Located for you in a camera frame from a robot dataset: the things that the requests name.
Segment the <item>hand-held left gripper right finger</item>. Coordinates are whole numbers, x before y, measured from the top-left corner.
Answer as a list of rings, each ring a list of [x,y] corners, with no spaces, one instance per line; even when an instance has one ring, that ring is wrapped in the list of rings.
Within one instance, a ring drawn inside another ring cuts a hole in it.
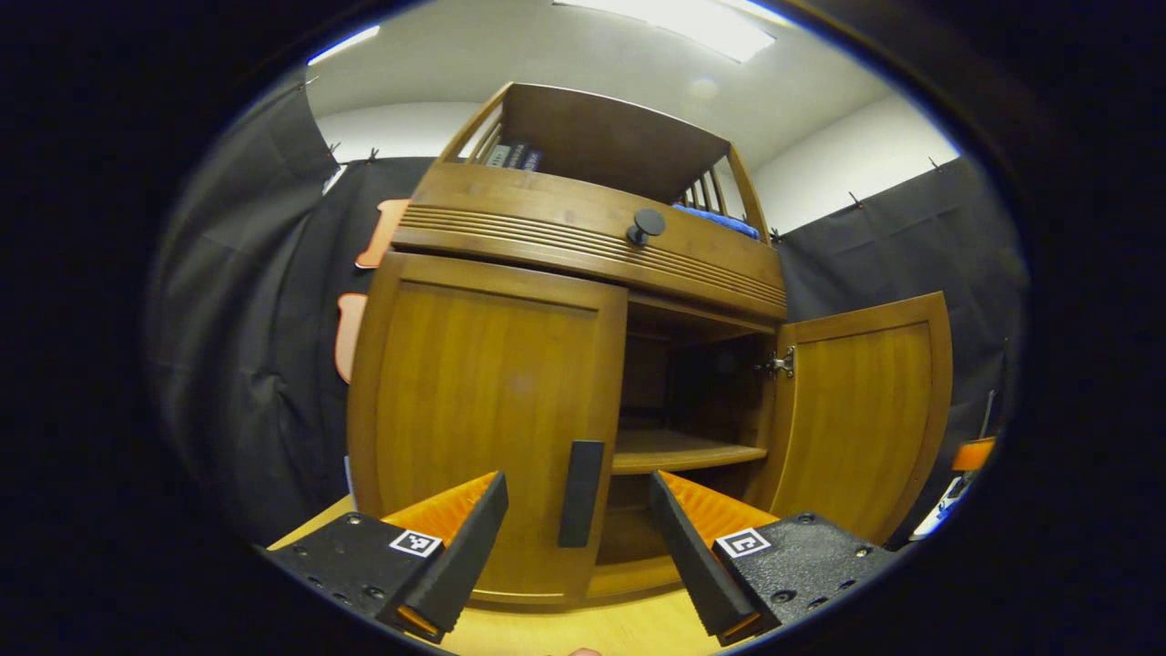
[[[722,647],[805,623],[898,564],[894,551],[817,512],[778,519],[663,470],[649,474],[649,514]]]

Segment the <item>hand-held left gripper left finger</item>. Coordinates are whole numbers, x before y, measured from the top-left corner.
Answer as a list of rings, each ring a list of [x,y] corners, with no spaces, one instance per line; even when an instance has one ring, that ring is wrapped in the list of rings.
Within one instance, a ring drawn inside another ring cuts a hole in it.
[[[454,632],[510,507],[491,472],[392,512],[346,512],[262,555],[333,605],[440,643]]]

